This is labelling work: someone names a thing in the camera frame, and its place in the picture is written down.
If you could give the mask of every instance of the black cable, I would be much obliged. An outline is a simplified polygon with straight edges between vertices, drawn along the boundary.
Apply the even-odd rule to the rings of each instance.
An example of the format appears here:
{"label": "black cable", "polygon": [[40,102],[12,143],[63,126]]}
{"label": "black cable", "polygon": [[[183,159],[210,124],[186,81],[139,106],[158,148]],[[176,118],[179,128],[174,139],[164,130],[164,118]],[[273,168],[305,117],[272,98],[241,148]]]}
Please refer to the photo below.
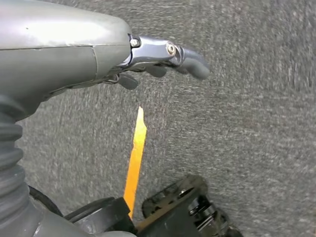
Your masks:
{"label": "black cable", "polygon": [[46,208],[48,208],[48,210],[50,210],[53,213],[55,213],[57,215],[63,217],[63,213],[57,206],[56,206],[53,201],[51,201],[49,197],[35,189],[35,188],[33,188],[32,186],[29,185],[29,188],[30,190],[30,195],[33,199],[42,203]]}

